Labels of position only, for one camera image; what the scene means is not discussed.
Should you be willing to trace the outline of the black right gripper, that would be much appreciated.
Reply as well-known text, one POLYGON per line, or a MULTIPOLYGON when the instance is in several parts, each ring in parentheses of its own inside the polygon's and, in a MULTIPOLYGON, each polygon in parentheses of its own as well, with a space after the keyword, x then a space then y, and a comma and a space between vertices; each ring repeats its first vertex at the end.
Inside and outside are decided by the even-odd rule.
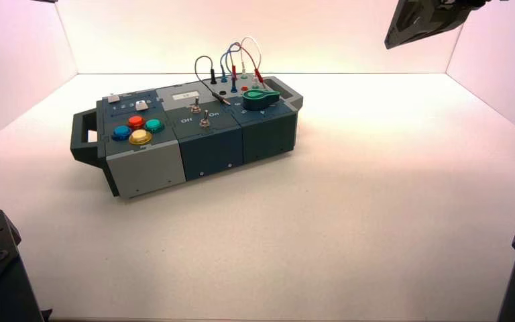
POLYGON ((486 0, 399 0, 384 46, 390 50, 464 24, 472 11, 481 9, 486 0))

